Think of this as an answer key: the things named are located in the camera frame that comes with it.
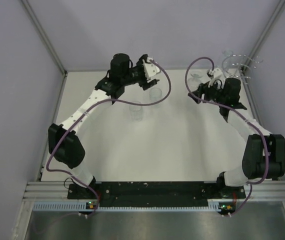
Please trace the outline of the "clear patterned wine glass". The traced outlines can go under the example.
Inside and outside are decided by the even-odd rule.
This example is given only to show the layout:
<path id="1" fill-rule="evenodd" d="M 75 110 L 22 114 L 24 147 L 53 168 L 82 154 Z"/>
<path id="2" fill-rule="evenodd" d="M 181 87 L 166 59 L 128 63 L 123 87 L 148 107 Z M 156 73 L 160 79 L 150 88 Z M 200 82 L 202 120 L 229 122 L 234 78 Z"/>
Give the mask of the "clear patterned wine glass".
<path id="1" fill-rule="evenodd" d="M 150 103 L 155 103 L 163 98 L 163 92 L 158 87 L 153 87 L 149 91 L 149 101 Z"/>

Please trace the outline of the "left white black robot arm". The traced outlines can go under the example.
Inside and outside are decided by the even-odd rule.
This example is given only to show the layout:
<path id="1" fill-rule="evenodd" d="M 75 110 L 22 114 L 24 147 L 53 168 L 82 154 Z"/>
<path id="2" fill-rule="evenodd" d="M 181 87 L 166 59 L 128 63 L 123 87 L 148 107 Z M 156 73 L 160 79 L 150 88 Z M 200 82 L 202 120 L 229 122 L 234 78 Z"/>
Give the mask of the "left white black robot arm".
<path id="1" fill-rule="evenodd" d="M 94 176 L 86 163 L 86 151 L 81 138 L 92 122 L 112 106 L 125 92 L 125 88 L 137 84 L 144 91 L 158 83 L 155 78 L 161 72 L 155 60 L 142 55 L 136 64 L 125 53 L 117 53 L 110 68 L 94 87 L 85 102 L 60 124 L 48 128 L 48 152 L 50 159 L 64 164 L 64 172 L 76 180 L 78 192 L 84 198 L 95 195 Z"/>

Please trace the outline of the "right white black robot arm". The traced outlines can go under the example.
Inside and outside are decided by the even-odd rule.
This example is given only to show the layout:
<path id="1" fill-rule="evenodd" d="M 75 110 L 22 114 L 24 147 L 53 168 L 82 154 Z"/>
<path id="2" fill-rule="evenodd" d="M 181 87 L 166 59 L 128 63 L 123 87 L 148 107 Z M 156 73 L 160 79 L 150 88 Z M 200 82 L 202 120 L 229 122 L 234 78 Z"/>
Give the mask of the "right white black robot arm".
<path id="1" fill-rule="evenodd" d="M 241 81 L 228 77 L 222 81 L 199 84 L 188 96 L 197 104 L 208 103 L 219 107 L 219 114 L 245 142 L 239 166 L 224 171 L 217 178 L 216 193 L 229 197 L 246 183 L 260 184 L 266 179 L 277 179 L 285 174 L 285 137 L 273 134 L 254 119 L 240 101 Z"/>

